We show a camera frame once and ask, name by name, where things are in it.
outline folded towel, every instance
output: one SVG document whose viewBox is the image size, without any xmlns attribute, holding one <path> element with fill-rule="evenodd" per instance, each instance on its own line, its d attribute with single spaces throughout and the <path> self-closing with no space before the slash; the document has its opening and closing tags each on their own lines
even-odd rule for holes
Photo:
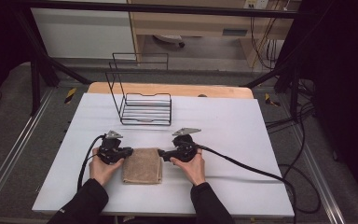
<svg viewBox="0 0 358 224">
<path fill-rule="evenodd" d="M 135 148 L 124 160 L 123 182 L 131 184 L 160 184 L 161 158 L 158 148 Z"/>
</svg>

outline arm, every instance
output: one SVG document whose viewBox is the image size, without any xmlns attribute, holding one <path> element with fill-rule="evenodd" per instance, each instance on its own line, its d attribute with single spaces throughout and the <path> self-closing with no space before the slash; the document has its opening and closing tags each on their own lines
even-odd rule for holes
<svg viewBox="0 0 358 224">
<path fill-rule="evenodd" d="M 193 183 L 191 201 L 197 213 L 197 223 L 234 223 L 228 210 L 217 198 L 212 187 L 205 181 L 205 160 L 202 158 L 201 149 L 198 149 L 197 155 L 189 162 L 182 162 L 176 158 L 171 158 L 171 162 L 179 166 Z"/>
<path fill-rule="evenodd" d="M 94 148 L 92 154 L 96 153 L 97 148 Z M 123 162 L 124 159 L 121 159 L 113 165 L 107 165 L 99 157 L 94 156 L 89 163 L 89 180 L 74 198 L 52 217 L 48 224 L 97 223 L 98 216 L 109 200 L 103 187 Z"/>
</svg>

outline black jacket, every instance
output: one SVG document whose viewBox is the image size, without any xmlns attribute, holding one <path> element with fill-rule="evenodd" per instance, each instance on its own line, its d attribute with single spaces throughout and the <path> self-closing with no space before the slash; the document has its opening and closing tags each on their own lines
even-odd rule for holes
<svg viewBox="0 0 358 224">
<path fill-rule="evenodd" d="M 75 197 L 60 209 L 48 224 L 92 224 L 108 202 L 104 188 L 94 179 L 89 179 Z M 197 213 L 199 224 L 234 223 L 225 206 L 219 201 L 208 183 L 191 189 L 191 201 Z"/>
</svg>

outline white wall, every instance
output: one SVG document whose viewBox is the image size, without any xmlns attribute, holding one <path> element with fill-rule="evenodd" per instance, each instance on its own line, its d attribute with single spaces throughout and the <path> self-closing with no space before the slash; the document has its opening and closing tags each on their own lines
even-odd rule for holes
<svg viewBox="0 0 358 224">
<path fill-rule="evenodd" d="M 126 3 L 125 0 L 77 1 Z M 128 12 L 33 8 L 33 13 L 51 57 L 111 59 L 113 52 L 134 52 Z"/>
</svg>

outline controller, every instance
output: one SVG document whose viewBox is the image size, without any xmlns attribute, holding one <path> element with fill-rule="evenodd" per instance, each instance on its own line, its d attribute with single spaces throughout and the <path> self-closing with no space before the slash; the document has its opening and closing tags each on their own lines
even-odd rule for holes
<svg viewBox="0 0 358 224">
<path fill-rule="evenodd" d="M 118 133 L 110 131 L 103 139 L 103 142 L 98 149 L 97 156 L 108 165 L 116 163 L 121 158 L 125 159 L 132 155 L 133 148 L 118 147 L 121 143 L 121 141 L 118 139 L 119 137 L 122 136 Z"/>
<path fill-rule="evenodd" d="M 197 154 L 197 147 L 193 142 L 193 138 L 190 134 L 179 135 L 173 139 L 173 144 L 177 147 L 173 151 L 164 151 L 159 149 L 158 155 L 162 157 L 164 161 L 170 161 L 170 157 L 184 162 L 191 161 Z"/>
</svg>

